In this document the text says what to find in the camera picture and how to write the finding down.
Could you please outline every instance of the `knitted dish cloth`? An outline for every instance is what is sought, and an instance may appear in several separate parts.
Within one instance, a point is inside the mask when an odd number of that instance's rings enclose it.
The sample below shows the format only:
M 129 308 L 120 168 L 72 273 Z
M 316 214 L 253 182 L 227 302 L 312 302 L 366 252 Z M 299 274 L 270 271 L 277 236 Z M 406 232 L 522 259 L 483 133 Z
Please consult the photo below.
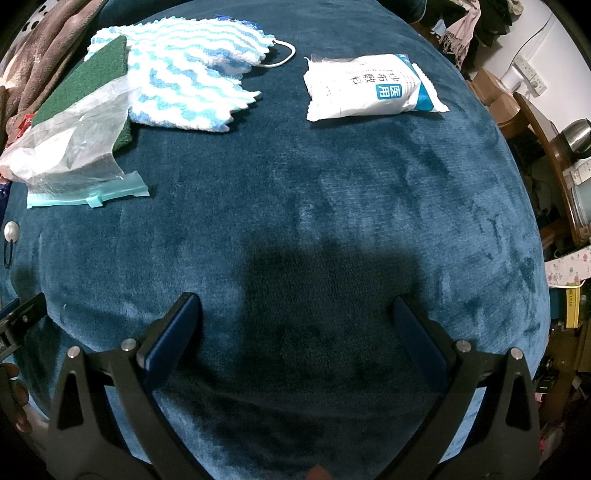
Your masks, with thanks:
M 129 119 L 209 132 L 228 131 L 232 112 L 255 101 L 260 92 L 243 90 L 242 74 L 275 40 L 247 22 L 171 17 L 99 30 L 85 61 L 119 35 L 127 38 L 129 80 L 142 89 Z

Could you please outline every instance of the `yellow box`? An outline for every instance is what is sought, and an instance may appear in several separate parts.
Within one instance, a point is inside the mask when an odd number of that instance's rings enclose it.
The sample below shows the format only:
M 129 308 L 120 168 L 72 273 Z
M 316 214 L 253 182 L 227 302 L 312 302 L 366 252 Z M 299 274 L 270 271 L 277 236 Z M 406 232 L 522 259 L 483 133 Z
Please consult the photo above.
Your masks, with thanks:
M 577 283 L 569 284 L 569 287 L 576 287 Z M 566 291 L 566 328 L 579 327 L 579 303 L 581 301 L 581 289 L 570 288 Z

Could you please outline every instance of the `medical gauze package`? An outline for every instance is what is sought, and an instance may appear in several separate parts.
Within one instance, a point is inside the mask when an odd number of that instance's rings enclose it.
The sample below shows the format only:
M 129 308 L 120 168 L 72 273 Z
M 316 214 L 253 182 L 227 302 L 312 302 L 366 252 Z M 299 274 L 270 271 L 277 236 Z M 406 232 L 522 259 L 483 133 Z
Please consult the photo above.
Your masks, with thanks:
M 448 112 L 431 81 L 406 55 L 324 59 L 312 55 L 304 81 L 312 98 L 307 119 Z

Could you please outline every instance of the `person's hand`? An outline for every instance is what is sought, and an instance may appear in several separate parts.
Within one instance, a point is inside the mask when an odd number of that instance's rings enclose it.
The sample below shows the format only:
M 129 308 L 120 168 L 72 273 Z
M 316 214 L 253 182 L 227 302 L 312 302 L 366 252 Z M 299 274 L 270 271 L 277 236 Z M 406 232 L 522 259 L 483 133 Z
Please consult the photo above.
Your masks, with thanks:
M 316 465 L 310 469 L 308 475 L 306 475 L 306 480 L 333 480 L 333 478 L 320 465 Z
M 18 377 L 18 367 L 13 364 L 0 364 L 0 368 L 6 369 L 9 378 Z M 17 428 L 23 433 L 31 433 L 33 427 L 27 419 L 24 406 L 29 403 L 29 391 L 21 380 L 10 380 L 10 391 L 14 400 L 14 413 L 17 417 Z

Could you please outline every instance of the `floral cloth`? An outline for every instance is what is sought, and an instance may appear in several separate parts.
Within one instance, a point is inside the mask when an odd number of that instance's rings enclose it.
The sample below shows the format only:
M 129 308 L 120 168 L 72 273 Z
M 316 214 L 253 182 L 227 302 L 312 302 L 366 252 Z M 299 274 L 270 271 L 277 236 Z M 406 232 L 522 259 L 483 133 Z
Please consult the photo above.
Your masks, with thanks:
M 545 263 L 550 285 L 567 285 L 591 278 L 591 245 Z

